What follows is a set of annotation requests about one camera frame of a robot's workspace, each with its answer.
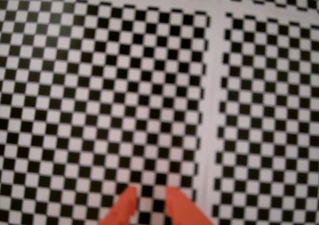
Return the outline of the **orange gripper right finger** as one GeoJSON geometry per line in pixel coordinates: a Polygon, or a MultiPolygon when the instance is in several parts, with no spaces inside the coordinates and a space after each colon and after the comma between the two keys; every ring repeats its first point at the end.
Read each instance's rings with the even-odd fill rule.
{"type": "Polygon", "coordinates": [[[165,212],[172,225],[213,225],[193,201],[174,187],[165,189],[165,212]]]}

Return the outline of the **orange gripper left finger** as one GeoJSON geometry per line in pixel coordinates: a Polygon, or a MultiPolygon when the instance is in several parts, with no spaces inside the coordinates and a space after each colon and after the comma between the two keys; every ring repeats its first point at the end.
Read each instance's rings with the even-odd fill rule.
{"type": "Polygon", "coordinates": [[[112,205],[108,213],[99,220],[100,225],[129,225],[137,207],[137,189],[127,187],[112,205]]]}

